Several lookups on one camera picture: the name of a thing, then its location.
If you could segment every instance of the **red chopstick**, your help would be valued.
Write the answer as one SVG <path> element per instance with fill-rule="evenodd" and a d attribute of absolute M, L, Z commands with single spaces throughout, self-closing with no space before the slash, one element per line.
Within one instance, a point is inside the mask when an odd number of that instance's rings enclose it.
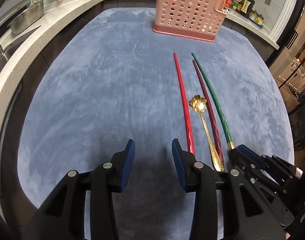
<path fill-rule="evenodd" d="M 175 59 L 177 76 L 178 76 L 178 81 L 179 81 L 181 100 L 183 102 L 188 151 L 191 152 L 193 155 L 195 155 L 192 124 L 190 122 L 190 115 L 189 115 L 188 103 L 187 103 L 187 98 L 186 98 L 185 86 L 184 86 L 184 82 L 183 82 L 183 77 L 181 76 L 181 71 L 180 71 L 180 66 L 179 66 L 179 62 L 177 59 L 177 55 L 175 52 L 174 52 L 174 59 Z"/>
<path fill-rule="evenodd" d="M 218 133 L 218 129 L 217 129 L 215 115 L 214 115 L 214 112 L 213 112 L 212 107 L 211 107 L 211 102 L 209 100 L 209 96 L 208 96 L 205 84 L 203 82 L 202 75 L 200 75 L 198 66 L 197 66 L 197 64 L 194 60 L 193 60 L 193 64 L 194 64 L 194 67 L 195 67 L 195 70 L 196 70 L 196 73 L 197 73 L 197 76 L 198 76 L 198 79 L 199 79 L 199 82 L 200 82 L 200 86 L 202 87 L 204 97 L 206 98 L 206 106 L 207 106 L 207 109 L 208 109 L 209 118 L 211 120 L 211 127 L 212 127 L 213 134 L 214 134 L 216 151 L 219 155 L 220 161 L 223 163 L 224 156 L 223 156 L 223 152 L 221 151 L 221 142 L 220 142 L 220 139 L 219 139 L 219 133 Z"/>

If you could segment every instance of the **metal colander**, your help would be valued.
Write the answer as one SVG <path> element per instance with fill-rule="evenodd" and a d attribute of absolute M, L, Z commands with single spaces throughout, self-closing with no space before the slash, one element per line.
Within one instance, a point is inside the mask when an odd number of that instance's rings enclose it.
<path fill-rule="evenodd" d="M 39 20 L 44 14 L 44 0 L 35 3 L 33 6 L 30 6 L 28 9 L 24 10 L 19 14 L 15 19 L 13 19 L 9 26 L 11 31 L 18 35 L 23 32 L 34 22 Z"/>

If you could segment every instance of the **wall switch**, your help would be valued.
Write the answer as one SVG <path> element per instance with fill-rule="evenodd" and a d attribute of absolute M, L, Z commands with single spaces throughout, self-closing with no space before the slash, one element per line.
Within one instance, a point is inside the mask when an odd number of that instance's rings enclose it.
<path fill-rule="evenodd" d="M 265 0 L 265 4 L 267 4 L 268 6 L 270 6 L 272 0 Z"/>

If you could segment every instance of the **kitchen sink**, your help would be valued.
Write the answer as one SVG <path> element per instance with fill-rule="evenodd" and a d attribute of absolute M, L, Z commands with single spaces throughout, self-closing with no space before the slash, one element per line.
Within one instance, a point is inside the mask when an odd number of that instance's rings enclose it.
<path fill-rule="evenodd" d="M 16 50 L 20 47 L 21 44 L 23 44 L 23 42 L 28 39 L 28 37 L 30 35 L 32 35 L 40 26 L 38 26 L 35 29 L 32 29 L 31 31 L 25 33 L 24 35 L 20 36 L 19 38 L 17 38 L 16 40 L 14 40 L 12 43 L 10 43 L 9 45 L 7 45 L 4 49 L 2 49 L 1 47 L 1 51 L 0 52 L 0 73 L 2 71 L 2 69 L 4 68 L 4 66 L 6 65 L 6 63 L 8 62 L 8 60 L 11 58 L 11 56 L 16 52 Z"/>

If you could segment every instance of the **blue tablecloth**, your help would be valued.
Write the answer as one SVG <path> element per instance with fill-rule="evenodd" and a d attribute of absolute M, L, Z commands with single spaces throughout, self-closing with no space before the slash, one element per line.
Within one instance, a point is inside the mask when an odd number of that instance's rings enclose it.
<path fill-rule="evenodd" d="M 174 138 L 187 149 L 173 52 L 188 100 L 202 95 L 192 64 L 191 52 L 196 54 L 235 145 L 294 162 L 283 99 L 250 42 L 226 27 L 215 43 L 157 34 L 152 31 L 154 15 L 150 8 L 106 10 L 69 42 L 34 95 L 18 152 L 22 189 L 39 207 L 69 170 L 93 170 L 134 139 L 130 181 L 122 194 L 113 196 L 121 240 L 189 239 L 195 194 L 180 187 L 171 155 Z M 214 112 L 227 164 L 215 107 Z M 212 167 L 200 116 L 190 109 L 190 117 L 196 159 Z M 85 236 L 90 238 L 89 206 L 85 216 Z"/>

